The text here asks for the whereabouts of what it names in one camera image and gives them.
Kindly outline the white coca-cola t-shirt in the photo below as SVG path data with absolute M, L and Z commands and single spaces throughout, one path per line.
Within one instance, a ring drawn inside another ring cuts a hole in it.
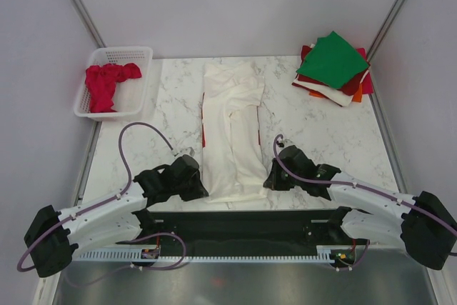
M 251 62 L 205 65 L 202 181 L 209 203 L 266 197 L 258 119 L 264 87 Z

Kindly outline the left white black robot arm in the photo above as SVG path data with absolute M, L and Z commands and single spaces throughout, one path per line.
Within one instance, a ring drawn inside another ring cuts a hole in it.
M 24 237 L 32 268 L 39 277 L 46 278 L 87 251 L 136 239 L 149 243 L 157 232 L 149 216 L 150 206 L 165 203 L 172 196 L 193 201 L 208 195 L 198 162 L 184 154 L 172 164 L 132 177 L 125 191 L 59 211 L 45 206 L 37 212 Z

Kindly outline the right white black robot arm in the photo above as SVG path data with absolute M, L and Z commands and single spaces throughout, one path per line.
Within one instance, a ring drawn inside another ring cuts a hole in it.
M 441 270 L 455 256 L 456 220 L 427 191 L 418 196 L 388 191 L 360 181 L 328 164 L 315 164 L 295 144 L 273 143 L 274 158 L 264 187 L 300 188 L 309 196 L 339 205 L 327 234 L 335 243 L 365 239 L 403 249 L 413 260 Z

